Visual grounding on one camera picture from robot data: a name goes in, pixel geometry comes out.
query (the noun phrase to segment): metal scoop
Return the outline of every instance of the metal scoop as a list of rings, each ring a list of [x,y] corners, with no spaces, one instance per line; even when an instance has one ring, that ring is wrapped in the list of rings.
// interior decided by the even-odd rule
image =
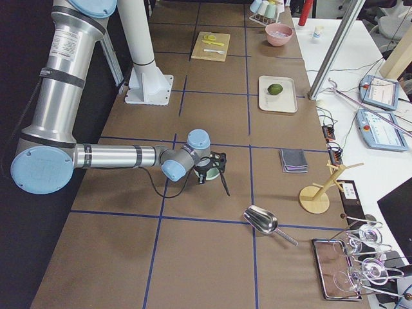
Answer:
[[[243,217],[260,233],[270,235],[277,233],[297,246],[298,242],[277,228],[277,218],[270,211],[251,205],[243,213]]]

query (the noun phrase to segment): white chair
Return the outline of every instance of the white chair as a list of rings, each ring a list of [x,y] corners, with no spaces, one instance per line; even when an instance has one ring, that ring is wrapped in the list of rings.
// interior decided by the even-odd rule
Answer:
[[[412,6],[405,8],[407,10],[397,16],[382,16],[378,19],[378,25],[371,29],[371,35],[379,31],[383,37],[389,39],[388,44],[379,47],[381,53],[393,49],[412,25]]]

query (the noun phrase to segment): blue cup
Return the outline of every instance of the blue cup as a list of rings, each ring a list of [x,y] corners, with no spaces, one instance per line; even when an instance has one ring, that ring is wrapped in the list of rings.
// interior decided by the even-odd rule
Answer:
[[[250,10],[252,13],[256,13],[262,4],[262,0],[254,0],[253,3],[250,5]]]

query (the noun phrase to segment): red bottle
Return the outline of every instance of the red bottle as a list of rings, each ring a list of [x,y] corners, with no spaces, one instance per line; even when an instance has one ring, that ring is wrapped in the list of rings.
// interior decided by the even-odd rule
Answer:
[[[306,20],[308,18],[308,15],[309,15],[310,9],[312,8],[313,3],[314,3],[314,0],[306,0],[304,2],[301,18],[299,18],[299,22],[298,22],[299,26],[304,26],[304,24],[306,24]]]

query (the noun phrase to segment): white pillar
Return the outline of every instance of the white pillar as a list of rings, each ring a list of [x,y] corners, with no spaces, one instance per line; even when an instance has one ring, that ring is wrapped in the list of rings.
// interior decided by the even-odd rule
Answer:
[[[117,8],[134,63],[126,103],[167,105],[173,76],[156,66],[143,0],[118,0]]]

